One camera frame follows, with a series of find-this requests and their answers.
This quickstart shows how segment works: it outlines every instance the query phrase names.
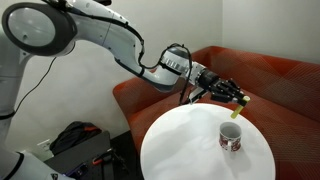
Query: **table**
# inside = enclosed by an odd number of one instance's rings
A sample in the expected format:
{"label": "table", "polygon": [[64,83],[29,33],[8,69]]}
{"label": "table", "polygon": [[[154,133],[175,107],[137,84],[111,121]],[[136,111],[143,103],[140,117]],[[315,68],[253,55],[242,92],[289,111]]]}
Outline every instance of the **table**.
{"label": "table", "polygon": [[[271,149],[246,118],[211,104],[174,108],[149,128],[141,147],[145,180],[274,180]],[[219,126],[232,121],[242,129],[241,148],[228,152],[219,144]]]}
{"label": "table", "polygon": [[88,165],[88,172],[82,176],[81,180],[113,180],[113,165],[104,163],[98,166],[92,165],[92,159],[101,155],[110,148],[110,133],[104,131],[66,151],[63,151],[45,163],[59,173],[66,173],[77,167],[81,163]]}

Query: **mug print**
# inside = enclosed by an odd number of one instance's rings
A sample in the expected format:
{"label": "mug print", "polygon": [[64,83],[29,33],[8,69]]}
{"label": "mug print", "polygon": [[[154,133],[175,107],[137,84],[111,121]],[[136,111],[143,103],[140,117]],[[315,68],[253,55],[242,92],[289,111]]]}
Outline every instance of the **mug print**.
{"label": "mug print", "polygon": [[235,141],[232,141],[230,139],[228,139],[227,137],[223,136],[222,134],[220,134],[220,139],[219,139],[219,143],[220,143],[220,146],[225,149],[225,150],[228,150],[228,140],[231,141],[231,151],[238,151],[241,147],[241,143],[240,143],[240,140],[241,138],[237,138],[237,140]]}

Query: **yellow object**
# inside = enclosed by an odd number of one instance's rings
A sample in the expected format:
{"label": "yellow object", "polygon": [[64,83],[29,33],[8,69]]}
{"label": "yellow object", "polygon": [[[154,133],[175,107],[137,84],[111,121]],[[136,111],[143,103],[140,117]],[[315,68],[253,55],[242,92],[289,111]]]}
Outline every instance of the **yellow object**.
{"label": "yellow object", "polygon": [[[250,101],[250,97],[249,97],[249,96],[244,96],[244,97],[243,97],[243,100],[249,102],[249,101]],[[239,105],[239,106],[236,108],[236,110],[234,110],[233,113],[231,114],[231,118],[232,118],[232,119],[235,119],[235,118],[238,116],[238,114],[240,114],[240,112],[242,111],[242,109],[243,109],[243,106]]]}

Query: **floor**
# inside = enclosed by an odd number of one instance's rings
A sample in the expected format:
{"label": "floor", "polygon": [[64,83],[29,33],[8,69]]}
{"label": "floor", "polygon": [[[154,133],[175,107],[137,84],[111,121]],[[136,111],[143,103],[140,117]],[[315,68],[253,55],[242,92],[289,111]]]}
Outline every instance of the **floor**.
{"label": "floor", "polygon": [[114,163],[115,180],[143,180],[140,158],[138,157],[130,131],[127,131],[113,139],[111,146],[116,150],[116,154],[124,160],[128,171],[121,163]]}

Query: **white wall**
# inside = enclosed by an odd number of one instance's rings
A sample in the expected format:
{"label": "white wall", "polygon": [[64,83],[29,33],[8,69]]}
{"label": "white wall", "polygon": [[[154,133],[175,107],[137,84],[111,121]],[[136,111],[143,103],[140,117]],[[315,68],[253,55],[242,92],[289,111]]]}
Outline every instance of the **white wall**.
{"label": "white wall", "polygon": [[[21,0],[1,1],[1,12]],[[222,1],[113,0],[109,7],[129,19],[146,42],[145,64],[158,60],[171,43],[191,51],[222,43]],[[28,63],[18,101],[34,87],[51,58],[34,57]],[[14,117],[7,144],[48,157],[36,146],[56,136],[73,121],[90,121],[115,137],[128,125],[112,96],[112,88],[132,77],[105,49],[79,42],[68,56],[58,58],[44,82],[30,94]]]}
{"label": "white wall", "polygon": [[223,46],[320,63],[319,0],[223,0]]}

